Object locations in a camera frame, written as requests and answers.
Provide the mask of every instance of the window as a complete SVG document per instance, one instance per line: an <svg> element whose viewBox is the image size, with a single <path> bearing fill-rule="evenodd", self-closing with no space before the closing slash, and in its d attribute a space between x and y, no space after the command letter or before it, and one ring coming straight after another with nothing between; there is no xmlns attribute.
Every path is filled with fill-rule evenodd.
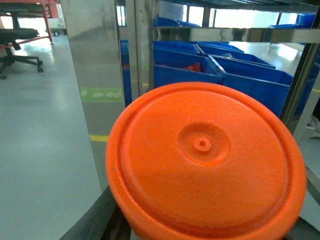
<svg viewBox="0 0 320 240"><path fill-rule="evenodd" d="M118 18L118 25L120 27L126 26L126 11L125 6L116 6L116 15Z"/></svg>
<svg viewBox="0 0 320 240"><path fill-rule="evenodd" d="M186 22L188 19L188 6L187 5L183 5L183 17L182 17L182 21Z"/></svg>
<svg viewBox="0 0 320 240"><path fill-rule="evenodd" d="M1 16L1 22L5 29L13 29L12 18L10 16Z"/></svg>
<svg viewBox="0 0 320 240"><path fill-rule="evenodd" d="M254 10L218 9L215 17L217 28L267 28L275 25L278 13Z"/></svg>
<svg viewBox="0 0 320 240"><path fill-rule="evenodd" d="M204 18L204 8L199 6L190 6L189 23L197 24L202 27Z"/></svg>
<svg viewBox="0 0 320 240"><path fill-rule="evenodd" d="M296 20L296 13L282 13L279 24L295 24Z"/></svg>

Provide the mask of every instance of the lid center knob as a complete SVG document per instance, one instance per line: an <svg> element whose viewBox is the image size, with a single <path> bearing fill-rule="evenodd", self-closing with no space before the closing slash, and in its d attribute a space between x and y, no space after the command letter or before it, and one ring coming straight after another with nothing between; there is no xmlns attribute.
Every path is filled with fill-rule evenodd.
<svg viewBox="0 0 320 240"><path fill-rule="evenodd" d="M202 153L207 153L212 148L212 144L207 137L201 136L201 137L197 137L193 141L193 147Z"/></svg>

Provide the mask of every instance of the orange container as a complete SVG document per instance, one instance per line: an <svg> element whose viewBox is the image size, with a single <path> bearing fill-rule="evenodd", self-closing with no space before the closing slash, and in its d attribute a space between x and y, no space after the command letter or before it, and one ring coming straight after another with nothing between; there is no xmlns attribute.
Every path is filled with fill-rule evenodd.
<svg viewBox="0 0 320 240"><path fill-rule="evenodd" d="M210 83L166 85L127 107L106 170L141 240L279 240L306 192L302 155L282 122Z"/></svg>

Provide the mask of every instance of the gray floor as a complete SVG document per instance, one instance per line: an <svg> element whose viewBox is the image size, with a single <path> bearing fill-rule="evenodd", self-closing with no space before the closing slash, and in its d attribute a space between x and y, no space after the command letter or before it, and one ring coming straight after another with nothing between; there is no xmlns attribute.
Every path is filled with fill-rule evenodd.
<svg viewBox="0 0 320 240"><path fill-rule="evenodd" d="M0 239L57 240L101 194L68 38L22 45L0 80Z"/></svg>

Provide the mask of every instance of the blue storage bin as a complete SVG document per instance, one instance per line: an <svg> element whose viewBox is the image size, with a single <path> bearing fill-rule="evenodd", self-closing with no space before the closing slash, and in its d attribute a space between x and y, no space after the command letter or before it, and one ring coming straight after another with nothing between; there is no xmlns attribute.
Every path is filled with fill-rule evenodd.
<svg viewBox="0 0 320 240"><path fill-rule="evenodd" d="M270 25L271 29L300 29L302 28L299 24L279 24L279 25Z"/></svg>
<svg viewBox="0 0 320 240"><path fill-rule="evenodd" d="M197 41L195 42L196 44L198 44L199 46L208 46L208 47L219 47L221 49L225 49L225 50L233 50L233 51L237 51L240 53L244 53L245 51L237 48L236 46L232 46L226 42L217 42L217 41Z"/></svg>
<svg viewBox="0 0 320 240"><path fill-rule="evenodd" d="M171 52L201 55L200 51L194 44L183 41L154 41L153 48Z"/></svg>
<svg viewBox="0 0 320 240"><path fill-rule="evenodd" d="M276 66L271 65L266 61L263 61L262 59L251 54L233 51L231 49L230 50L221 49L219 47L207 46L203 44L202 45L196 44L196 46L198 47L198 49L200 50L203 56L214 55L214 56L219 56L219 57L224 57L229 59L230 57L224 56L224 55L231 54L232 59L235 59L235 60L239 60L245 63L251 63L251 64L255 64L255 65L259 65L267 68L272 68L272 69L276 68Z"/></svg>
<svg viewBox="0 0 320 240"><path fill-rule="evenodd" d="M295 24L301 25L303 28L311 28L316 18L315 14L297 14Z"/></svg>
<svg viewBox="0 0 320 240"><path fill-rule="evenodd" d="M122 54L129 53L129 43L127 40L120 40L120 50Z"/></svg>
<svg viewBox="0 0 320 240"><path fill-rule="evenodd" d="M159 17L153 22L154 27L181 27L181 25L173 19Z"/></svg>
<svg viewBox="0 0 320 240"><path fill-rule="evenodd" d="M200 28L198 24L187 22L187 21L179 21L177 22L182 26L182 27L193 27L193 28Z"/></svg>
<svg viewBox="0 0 320 240"><path fill-rule="evenodd" d="M298 103L298 106L295 110L295 115L301 115L305 106L306 106L306 103L307 103L307 100L309 98L309 95L311 93L311 90L315 84L315 81L316 81L316 78L318 76L318 73L320 71L320 65L319 63L315 63L312 70L311 70L311 73L310 73L310 76L309 76L309 79L306 83L306 86L304 88L304 91L301 95L301 98L299 100L299 103Z"/></svg>
<svg viewBox="0 0 320 240"><path fill-rule="evenodd" d="M280 116L293 79L291 75L237 60L209 57L223 75L223 86L249 95Z"/></svg>
<svg viewBox="0 0 320 240"><path fill-rule="evenodd" d="M154 49L153 83L158 88L181 82L221 83L223 76L216 71L211 58ZM122 64L129 63L129 55L121 55ZM201 72L185 70L195 63L200 63ZM122 69L124 100L126 106L132 102L130 69Z"/></svg>

